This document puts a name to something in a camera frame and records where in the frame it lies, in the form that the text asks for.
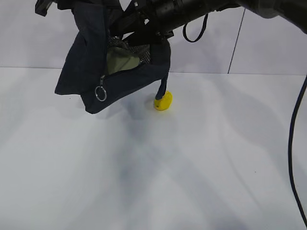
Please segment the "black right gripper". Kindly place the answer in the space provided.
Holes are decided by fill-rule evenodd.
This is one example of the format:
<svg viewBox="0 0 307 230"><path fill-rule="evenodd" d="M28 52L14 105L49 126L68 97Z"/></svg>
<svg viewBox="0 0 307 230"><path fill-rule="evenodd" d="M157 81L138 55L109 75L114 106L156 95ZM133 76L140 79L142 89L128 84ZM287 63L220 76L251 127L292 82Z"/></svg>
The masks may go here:
<svg viewBox="0 0 307 230"><path fill-rule="evenodd" d="M153 0L132 0L109 27L111 36L128 36L129 46L159 44L174 36L173 30L166 30L158 18Z"/></svg>

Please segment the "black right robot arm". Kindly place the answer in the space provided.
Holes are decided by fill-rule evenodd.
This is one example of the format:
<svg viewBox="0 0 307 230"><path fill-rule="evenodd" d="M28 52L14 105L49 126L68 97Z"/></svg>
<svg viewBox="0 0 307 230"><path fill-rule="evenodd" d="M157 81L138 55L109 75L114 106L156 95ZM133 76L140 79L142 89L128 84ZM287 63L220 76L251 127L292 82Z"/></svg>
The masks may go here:
<svg viewBox="0 0 307 230"><path fill-rule="evenodd" d="M305 0L132 0L109 29L112 36L128 34L125 41L130 46L158 44L191 21L237 7L265 19L280 16L307 32Z"/></svg>

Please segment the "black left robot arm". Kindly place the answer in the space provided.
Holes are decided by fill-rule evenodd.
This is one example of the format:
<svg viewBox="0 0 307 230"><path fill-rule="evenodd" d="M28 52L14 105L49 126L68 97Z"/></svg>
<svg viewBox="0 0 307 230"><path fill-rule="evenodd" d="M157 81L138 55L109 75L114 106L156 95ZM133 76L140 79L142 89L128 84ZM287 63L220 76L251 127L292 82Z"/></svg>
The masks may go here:
<svg viewBox="0 0 307 230"><path fill-rule="evenodd" d="M46 17L48 9L54 3L60 11L70 10L74 13L75 5L78 0L37 0L35 3L35 13Z"/></svg>

